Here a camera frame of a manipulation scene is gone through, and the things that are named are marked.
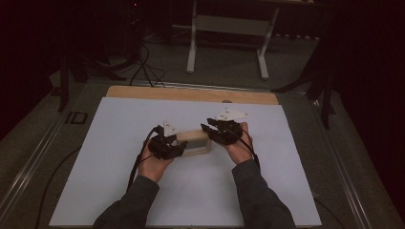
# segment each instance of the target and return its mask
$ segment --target person's left hand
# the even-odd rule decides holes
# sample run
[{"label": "person's left hand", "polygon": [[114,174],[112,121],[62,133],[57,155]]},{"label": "person's left hand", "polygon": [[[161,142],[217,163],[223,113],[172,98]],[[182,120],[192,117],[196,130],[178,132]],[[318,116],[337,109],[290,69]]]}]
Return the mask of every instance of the person's left hand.
[{"label": "person's left hand", "polygon": [[152,152],[149,151],[148,146],[146,145],[140,160],[144,161],[141,162],[139,165],[139,175],[148,177],[155,181],[156,183],[163,177],[163,173],[166,170],[167,166],[174,160],[172,159],[157,159],[155,156],[152,155]]}]

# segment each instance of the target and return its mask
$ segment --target white paper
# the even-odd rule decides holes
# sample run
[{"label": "white paper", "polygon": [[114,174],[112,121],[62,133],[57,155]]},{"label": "white paper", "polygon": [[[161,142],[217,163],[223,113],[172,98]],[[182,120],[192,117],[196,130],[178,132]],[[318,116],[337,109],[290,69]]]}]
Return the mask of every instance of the white paper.
[{"label": "white paper", "polygon": [[[98,107],[50,225],[92,225],[119,200],[142,142],[163,120],[182,131],[198,130],[225,107],[249,113],[238,122],[248,122],[262,175],[289,208],[295,224],[321,225],[281,106],[110,97]],[[242,226],[233,167],[216,143],[208,154],[176,158],[159,183],[147,225]]]}]

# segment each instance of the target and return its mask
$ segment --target forearm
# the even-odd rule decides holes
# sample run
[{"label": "forearm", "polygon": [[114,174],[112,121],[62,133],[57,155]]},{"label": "forearm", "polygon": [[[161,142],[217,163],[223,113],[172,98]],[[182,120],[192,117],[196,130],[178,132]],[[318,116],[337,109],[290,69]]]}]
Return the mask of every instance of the forearm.
[{"label": "forearm", "polygon": [[287,206],[268,188],[253,160],[232,170],[245,228],[295,228]]},{"label": "forearm", "polygon": [[93,228],[144,228],[147,215],[159,191],[156,182],[137,176],[128,192],[108,207],[96,220]]}]

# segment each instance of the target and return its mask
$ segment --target black cable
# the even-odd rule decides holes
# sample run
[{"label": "black cable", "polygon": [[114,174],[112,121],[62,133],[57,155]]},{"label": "black cable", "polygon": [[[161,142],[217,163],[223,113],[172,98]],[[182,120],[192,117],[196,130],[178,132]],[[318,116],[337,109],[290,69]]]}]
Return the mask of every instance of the black cable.
[{"label": "black cable", "polygon": [[153,88],[152,81],[151,81],[151,79],[149,78],[149,75],[148,75],[148,73],[146,72],[146,69],[145,69],[146,61],[144,61],[144,60],[142,59],[142,57],[139,58],[139,61],[140,61],[140,63],[142,64],[141,67],[142,67],[142,69],[143,69],[143,73],[145,74],[146,79],[147,79],[148,82],[149,82],[149,85]]},{"label": "black cable", "polygon": [[249,135],[249,133],[247,131],[245,131],[245,130],[242,130],[242,131],[245,132],[245,134],[249,137],[250,145],[252,147],[252,151],[254,152],[252,137]]},{"label": "black cable", "polygon": [[151,132],[149,132],[149,134],[148,134],[148,136],[146,137],[145,141],[143,141],[142,149],[140,150],[140,153],[138,154],[137,159],[135,160],[134,167],[132,168],[131,175],[129,176],[129,180],[128,180],[128,185],[127,185],[127,190],[126,190],[126,192],[128,192],[128,190],[129,190],[129,188],[131,187],[132,183],[134,183],[135,173],[137,172],[137,168],[138,168],[138,166],[140,165],[140,163],[141,163],[142,161],[144,161],[145,159],[149,158],[149,157],[147,157],[147,158],[145,158],[145,159],[143,159],[143,160],[140,159],[141,156],[142,156],[143,151],[144,151],[145,148],[146,148],[146,145],[148,144],[149,138],[151,138],[151,135],[152,135],[152,133],[153,133],[154,131],[156,131],[155,128],[152,129]]},{"label": "black cable", "polygon": [[343,224],[343,222],[337,217],[337,215],[334,214],[334,212],[327,206],[325,205],[323,202],[321,202],[321,200],[319,200],[318,198],[313,198],[317,203],[319,203],[319,205],[321,205],[322,207],[324,207],[331,216],[334,217],[334,219],[336,219],[336,221],[340,224],[340,226],[343,229],[346,229],[347,227],[345,226],[345,224]]},{"label": "black cable", "polygon": [[144,64],[145,64],[146,61],[149,59],[149,49],[148,49],[146,46],[144,46],[143,44],[142,44],[141,46],[146,50],[146,57],[145,57],[144,62],[142,62],[142,61],[140,61],[140,60],[141,60],[141,56],[139,55],[140,66],[139,66],[139,68],[137,69],[137,71],[134,73],[134,75],[132,76],[131,81],[129,82],[129,86],[132,86],[132,82],[133,82],[133,81],[135,80],[135,78],[137,77],[139,71],[144,68]]},{"label": "black cable", "polygon": [[[163,88],[165,88],[163,82],[161,81],[161,80],[164,78],[164,76],[165,76],[164,70],[163,70],[163,69],[158,69],[158,68],[152,67],[152,66],[150,66],[150,65],[148,65],[148,64],[145,64],[145,65],[146,65],[146,67],[148,67],[148,69],[149,69],[149,71],[152,73],[152,75],[156,78],[156,81],[155,81],[154,86],[156,86],[158,83],[160,83],[161,86],[163,86]],[[157,75],[155,74],[155,72],[154,72],[152,69],[161,71],[161,72],[162,72],[162,76],[161,76],[161,77],[157,76]]]},{"label": "black cable", "polygon": [[141,164],[144,160],[148,159],[149,157],[151,157],[151,156],[153,156],[153,155],[154,155],[154,154],[152,154],[152,155],[150,155],[150,156],[147,156],[146,158],[142,159],[142,160],[139,162],[139,164]]},{"label": "black cable", "polygon": [[39,222],[41,220],[41,214],[42,214],[42,207],[44,206],[44,202],[45,202],[45,196],[47,195],[48,192],[48,188],[50,187],[51,181],[54,177],[54,175],[56,174],[56,172],[59,170],[60,166],[62,166],[62,164],[72,155],[74,155],[78,150],[80,150],[81,146],[78,147],[77,149],[73,150],[72,152],[70,152],[67,156],[65,156],[65,158],[63,158],[63,160],[57,165],[56,169],[53,170],[53,173],[51,174],[50,179],[48,180],[48,183],[45,187],[44,193],[42,194],[42,198],[41,198],[41,203],[39,204],[39,211],[38,211],[38,215],[36,216],[36,223],[35,223],[35,229],[38,228],[39,226]]}]

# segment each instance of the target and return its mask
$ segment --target hand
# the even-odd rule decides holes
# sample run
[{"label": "hand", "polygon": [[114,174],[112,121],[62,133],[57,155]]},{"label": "hand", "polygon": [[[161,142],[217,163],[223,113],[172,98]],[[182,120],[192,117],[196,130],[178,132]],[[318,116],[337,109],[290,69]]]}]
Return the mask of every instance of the hand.
[{"label": "hand", "polygon": [[[247,123],[241,123],[241,127],[242,130],[244,130],[242,140],[246,142],[247,145],[252,147],[252,138],[246,134],[249,133]],[[225,145],[224,148],[228,151],[230,158],[233,160],[233,162],[235,162],[236,165],[253,158],[250,150],[240,140],[234,144]]]},{"label": "hand", "polygon": [[159,180],[163,177],[163,173],[166,170],[167,166],[169,166],[169,164],[172,163],[174,159],[157,159],[155,156],[152,155],[152,152],[149,151],[148,146],[146,145],[145,150],[140,157],[140,160],[143,161],[139,165],[139,175],[148,177],[158,183]]}]

